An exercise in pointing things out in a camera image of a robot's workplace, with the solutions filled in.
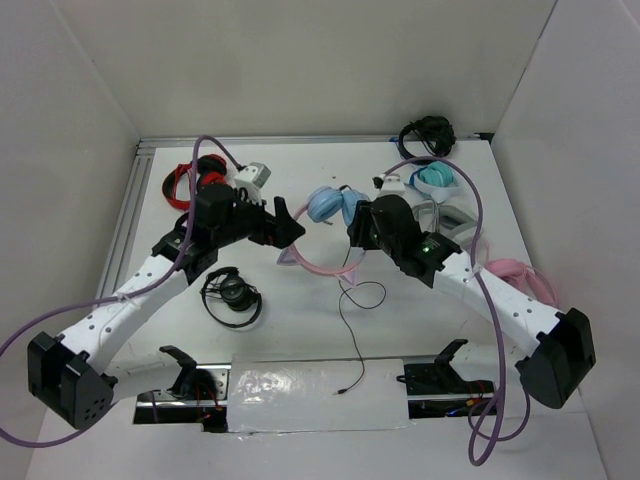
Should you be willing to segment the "pink blue cat-ear headphones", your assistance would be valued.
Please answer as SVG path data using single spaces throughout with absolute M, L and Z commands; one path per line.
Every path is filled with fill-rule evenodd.
M 303 214 L 316 223 L 329 221 L 336 213 L 340 212 L 344 224 L 349 227 L 355 218 L 357 204 L 360 201 L 369 201 L 370 198 L 348 185 L 339 188 L 323 186 L 310 194 L 306 203 L 294 214 L 298 220 Z M 300 267 L 316 276 L 333 277 L 348 287 L 354 288 L 359 280 L 359 267 L 366 256 L 363 249 L 356 249 L 358 255 L 352 263 L 346 262 L 341 267 L 322 267 L 308 261 L 294 244 L 286 247 L 276 260 L 278 266 Z

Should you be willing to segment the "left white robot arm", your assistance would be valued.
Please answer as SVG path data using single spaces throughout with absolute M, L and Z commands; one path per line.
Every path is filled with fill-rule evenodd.
M 33 396 L 76 430 L 86 430 L 122 398 L 164 389 L 176 399 L 196 390 L 196 362 L 167 345 L 133 368 L 112 361 L 130 337 L 164 304 L 206 272 L 221 248 L 248 239 L 284 249 L 305 229 L 282 197 L 275 211 L 251 203 L 222 184 L 203 187 L 189 211 L 152 248 L 139 270 L 111 296 L 57 336 L 40 333 L 27 348 Z

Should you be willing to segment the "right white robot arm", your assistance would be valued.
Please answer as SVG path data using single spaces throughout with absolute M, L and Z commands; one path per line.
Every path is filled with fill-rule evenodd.
M 358 201 L 348 235 L 353 247 L 383 251 L 405 275 L 487 320 L 496 315 L 500 331 L 524 353 L 516 370 L 524 390 L 538 403 L 563 407 L 594 367 L 591 324 L 583 312 L 545 305 L 474 265 L 452 240 L 423 232 L 402 197 Z

